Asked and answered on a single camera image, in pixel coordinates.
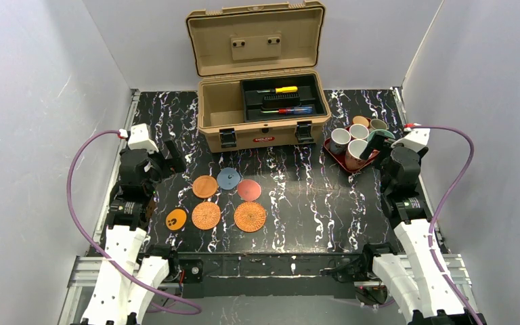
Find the smooth wooden coaster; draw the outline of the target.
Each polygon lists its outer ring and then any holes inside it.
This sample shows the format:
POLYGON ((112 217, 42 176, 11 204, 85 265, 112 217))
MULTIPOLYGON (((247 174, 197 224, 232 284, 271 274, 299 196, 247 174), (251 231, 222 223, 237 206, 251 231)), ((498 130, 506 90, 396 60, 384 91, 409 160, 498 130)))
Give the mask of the smooth wooden coaster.
POLYGON ((217 180, 210 175, 197 177, 192 184, 192 191, 198 198, 210 198, 217 192, 217 180))

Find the blue round coaster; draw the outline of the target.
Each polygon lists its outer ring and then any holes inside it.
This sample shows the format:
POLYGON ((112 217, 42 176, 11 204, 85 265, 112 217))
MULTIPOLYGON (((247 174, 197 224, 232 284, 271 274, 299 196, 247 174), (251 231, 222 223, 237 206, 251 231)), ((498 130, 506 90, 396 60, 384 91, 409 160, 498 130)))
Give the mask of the blue round coaster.
POLYGON ((217 183, 222 190, 234 189, 241 180, 239 172, 231 167, 223 168, 217 175, 217 183))

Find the red round coaster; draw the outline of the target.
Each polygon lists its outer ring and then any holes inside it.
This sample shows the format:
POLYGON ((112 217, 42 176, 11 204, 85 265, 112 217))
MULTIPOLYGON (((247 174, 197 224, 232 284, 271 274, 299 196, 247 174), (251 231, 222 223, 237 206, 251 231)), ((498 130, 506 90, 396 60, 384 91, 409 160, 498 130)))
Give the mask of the red round coaster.
POLYGON ((262 193, 261 186, 252 179, 243 179, 237 185, 237 193, 244 201, 250 202, 257 200, 262 193))

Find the woven rattan coaster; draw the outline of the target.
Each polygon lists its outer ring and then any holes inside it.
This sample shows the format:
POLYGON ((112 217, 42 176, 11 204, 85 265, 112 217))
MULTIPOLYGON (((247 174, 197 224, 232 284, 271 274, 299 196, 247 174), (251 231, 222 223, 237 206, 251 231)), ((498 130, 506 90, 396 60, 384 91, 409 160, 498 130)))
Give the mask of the woven rattan coaster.
POLYGON ((221 220, 221 211, 214 202, 201 202, 192 211, 192 223, 200 230, 210 230, 221 220))
POLYGON ((243 232, 256 232, 264 226, 266 215, 259 203, 243 202, 234 211, 234 222, 243 232))

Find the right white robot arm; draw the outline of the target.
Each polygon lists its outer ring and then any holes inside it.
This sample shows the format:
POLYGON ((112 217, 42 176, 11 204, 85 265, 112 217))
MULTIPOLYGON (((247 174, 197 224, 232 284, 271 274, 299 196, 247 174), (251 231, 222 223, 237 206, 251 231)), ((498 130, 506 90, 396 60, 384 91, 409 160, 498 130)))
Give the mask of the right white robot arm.
POLYGON ((390 244, 367 244, 362 269, 387 288, 408 324, 485 324, 451 278, 433 234, 434 218, 418 191, 424 144, 374 135, 363 155, 377 151, 381 206, 404 248, 407 270, 390 244))

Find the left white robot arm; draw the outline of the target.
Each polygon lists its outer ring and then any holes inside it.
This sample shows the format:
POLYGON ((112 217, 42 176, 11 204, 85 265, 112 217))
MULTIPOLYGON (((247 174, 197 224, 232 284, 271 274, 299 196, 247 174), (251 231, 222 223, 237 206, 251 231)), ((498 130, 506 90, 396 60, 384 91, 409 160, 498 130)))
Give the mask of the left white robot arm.
POLYGON ((139 256, 156 208, 156 185, 183 165, 174 143, 167 146, 173 151, 170 159, 150 139, 130 139, 120 152, 106 219, 108 257, 101 262, 81 324, 140 324, 154 297, 145 286, 157 288, 169 275, 168 252, 139 256))

